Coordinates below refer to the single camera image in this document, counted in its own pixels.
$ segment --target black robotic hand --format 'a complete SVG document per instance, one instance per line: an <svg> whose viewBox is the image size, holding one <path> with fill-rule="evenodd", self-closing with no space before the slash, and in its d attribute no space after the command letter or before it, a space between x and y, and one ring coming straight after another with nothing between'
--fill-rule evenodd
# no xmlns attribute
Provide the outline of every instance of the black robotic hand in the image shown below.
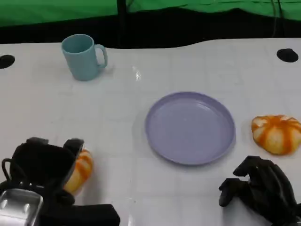
<svg viewBox="0 0 301 226"><path fill-rule="evenodd" d="M273 226L294 225L300 221L300 207L284 172L270 160L248 156L233 172L249 175L249 181L227 178L219 190L220 206L227 206L234 196L265 217Z"/></svg>

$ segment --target black cable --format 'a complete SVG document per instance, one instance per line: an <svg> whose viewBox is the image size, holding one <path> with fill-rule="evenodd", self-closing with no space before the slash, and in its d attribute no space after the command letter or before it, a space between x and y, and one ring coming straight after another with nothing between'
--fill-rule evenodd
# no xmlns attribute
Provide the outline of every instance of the black cable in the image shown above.
<svg viewBox="0 0 301 226"><path fill-rule="evenodd" d="M277 29L277 13L276 13L276 7L275 7L274 0L271 0L271 4L273 7L273 16L274 16L274 27L273 27L272 38L274 38L276 35L276 29Z"/></svg>
<svg viewBox="0 0 301 226"><path fill-rule="evenodd" d="M11 178L10 178L10 176L9 176L7 170L6 170L6 167L5 167L6 162L9 162L12 165L12 167L15 168L26 180L27 177L26 177L23 169L14 160L12 160L12 159L3 159L1 166L2 166L2 170L3 170L4 176L5 176L7 181L11 180Z"/></svg>
<svg viewBox="0 0 301 226"><path fill-rule="evenodd" d="M282 38L285 38L285 25L284 25L284 16L283 16L283 11L282 11L282 7L281 7L281 3L280 0L278 1L278 8L279 8L279 14L280 14L280 20L281 20L281 26L282 26Z"/></svg>

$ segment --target decorative gourd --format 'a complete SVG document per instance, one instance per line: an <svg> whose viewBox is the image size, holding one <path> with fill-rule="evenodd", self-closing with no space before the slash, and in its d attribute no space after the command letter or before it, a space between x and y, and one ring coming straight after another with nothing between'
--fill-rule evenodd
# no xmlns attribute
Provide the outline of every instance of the decorative gourd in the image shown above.
<svg viewBox="0 0 301 226"><path fill-rule="evenodd" d="M301 124L285 115L257 116L252 120L254 141L272 154L289 154L301 142Z"/></svg>
<svg viewBox="0 0 301 226"><path fill-rule="evenodd" d="M64 190L75 195L86 180L91 176L93 170L93 158L91 153L83 148L76 160L74 171L64 186Z"/></svg>

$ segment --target mug handle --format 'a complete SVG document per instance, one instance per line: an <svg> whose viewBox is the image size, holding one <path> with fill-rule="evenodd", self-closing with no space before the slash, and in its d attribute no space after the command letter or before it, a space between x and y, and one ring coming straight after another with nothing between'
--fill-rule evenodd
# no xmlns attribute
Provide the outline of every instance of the mug handle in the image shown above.
<svg viewBox="0 0 301 226"><path fill-rule="evenodd" d="M103 51L103 56L104 56L104 64L103 65L98 65L100 68L105 68L108 65L108 55L107 51L104 46L102 45L95 45L95 48L100 48Z"/></svg>

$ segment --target pumpkin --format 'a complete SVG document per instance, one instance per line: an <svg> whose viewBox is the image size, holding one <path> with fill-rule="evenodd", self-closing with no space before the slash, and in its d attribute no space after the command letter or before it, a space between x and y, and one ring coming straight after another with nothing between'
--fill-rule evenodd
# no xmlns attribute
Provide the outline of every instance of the pumpkin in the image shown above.
<svg viewBox="0 0 301 226"><path fill-rule="evenodd" d="M285 115L255 117L252 133L256 144L272 154L293 153L301 142L301 124Z"/></svg>
<svg viewBox="0 0 301 226"><path fill-rule="evenodd" d="M93 158L91 153L83 148L75 163L74 171L64 186L64 190L75 195L86 180L91 176L93 170Z"/></svg>

